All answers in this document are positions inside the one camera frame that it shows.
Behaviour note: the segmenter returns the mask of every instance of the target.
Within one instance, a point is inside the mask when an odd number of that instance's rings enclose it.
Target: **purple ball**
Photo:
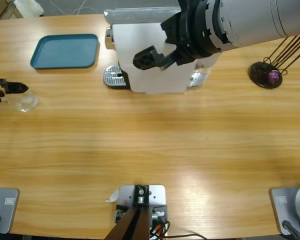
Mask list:
[[[268,78],[269,82],[274,84],[280,80],[280,73],[277,70],[272,70],[271,72],[269,72]]]

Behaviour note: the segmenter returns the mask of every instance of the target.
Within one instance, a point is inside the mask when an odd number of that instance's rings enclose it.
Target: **sticker label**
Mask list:
[[[15,201],[16,201],[15,198],[7,197],[4,201],[4,205],[14,205]]]
[[[277,196],[276,197],[276,202],[278,204],[287,204],[288,203],[288,200],[287,200],[287,197],[286,196]]]

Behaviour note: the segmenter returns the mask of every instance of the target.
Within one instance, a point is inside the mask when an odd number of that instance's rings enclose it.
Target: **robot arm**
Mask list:
[[[161,24],[164,56],[154,46],[137,53],[140,70],[188,64],[212,54],[300,35],[300,0],[179,0],[181,11]]]

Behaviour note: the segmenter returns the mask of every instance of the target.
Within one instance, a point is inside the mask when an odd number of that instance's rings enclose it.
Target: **plastic tray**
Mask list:
[[[41,38],[31,59],[35,69],[88,68],[95,61],[98,37],[94,34],[50,35]]]

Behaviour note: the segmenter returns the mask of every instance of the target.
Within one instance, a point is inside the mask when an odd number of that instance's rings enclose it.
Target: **black stand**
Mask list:
[[[249,68],[249,77],[256,85],[265,89],[279,87],[283,82],[283,76],[288,74],[288,68],[300,58],[300,36],[294,36],[284,46],[287,40],[288,37],[280,43],[269,57],[265,57],[263,62],[257,62]],[[283,50],[272,59],[281,47],[283,47]]]

